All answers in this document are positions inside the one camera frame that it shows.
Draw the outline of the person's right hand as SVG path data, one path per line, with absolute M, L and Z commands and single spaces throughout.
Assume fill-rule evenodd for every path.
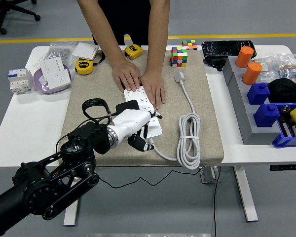
M 127 91 L 136 91 L 140 86 L 138 67 L 126 60 L 113 65 L 112 75 L 121 92 L 125 89 Z

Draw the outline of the person's left hand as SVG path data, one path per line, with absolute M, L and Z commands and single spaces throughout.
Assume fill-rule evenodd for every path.
M 165 104 L 165 85 L 161 72 L 146 70 L 140 77 L 140 82 L 155 110 L 159 110 L 160 104 Z

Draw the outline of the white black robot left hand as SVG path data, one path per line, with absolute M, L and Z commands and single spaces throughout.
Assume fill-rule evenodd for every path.
M 138 151 L 146 152 L 154 149 L 154 145 L 148 144 L 139 135 L 142 127 L 148 125 L 151 118 L 162 119 L 162 115 L 156 111 L 140 111 L 126 109 L 117 115 L 112 125 L 107 126 L 110 149 L 114 149 L 127 138 L 128 144 Z

